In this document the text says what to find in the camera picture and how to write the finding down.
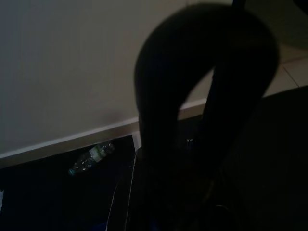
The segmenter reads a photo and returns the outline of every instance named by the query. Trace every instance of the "tile floor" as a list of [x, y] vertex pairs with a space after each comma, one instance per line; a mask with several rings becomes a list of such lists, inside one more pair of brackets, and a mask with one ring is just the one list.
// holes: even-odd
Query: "tile floor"
[[308, 85], [308, 58], [282, 63], [264, 96]]

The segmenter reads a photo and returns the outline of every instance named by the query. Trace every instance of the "dark fabric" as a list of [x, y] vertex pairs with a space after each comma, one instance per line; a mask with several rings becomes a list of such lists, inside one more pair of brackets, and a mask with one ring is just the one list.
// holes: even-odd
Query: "dark fabric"
[[179, 107], [215, 65], [192, 151], [201, 165], [206, 156], [217, 158], [204, 168], [212, 176], [272, 80], [277, 53], [271, 33], [243, 10], [199, 4], [165, 20], [145, 42], [135, 69], [146, 161], [161, 170], [172, 163]]
[[307, 0], [293, 0], [293, 2], [308, 15], [308, 2]]

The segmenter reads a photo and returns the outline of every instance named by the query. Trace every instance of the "plastic water bottle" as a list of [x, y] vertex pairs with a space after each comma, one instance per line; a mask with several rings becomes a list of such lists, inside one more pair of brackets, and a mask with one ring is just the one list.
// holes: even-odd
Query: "plastic water bottle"
[[87, 171], [114, 150], [114, 146], [109, 141], [95, 145], [87, 153], [79, 157], [76, 163], [69, 169], [68, 174], [74, 176], [77, 173]]

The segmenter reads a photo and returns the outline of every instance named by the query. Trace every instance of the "bottle label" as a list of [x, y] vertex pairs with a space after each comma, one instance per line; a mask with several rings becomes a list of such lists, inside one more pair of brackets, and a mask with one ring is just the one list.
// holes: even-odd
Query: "bottle label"
[[105, 152], [99, 146], [93, 147], [89, 152], [96, 162], [100, 162], [106, 156]]

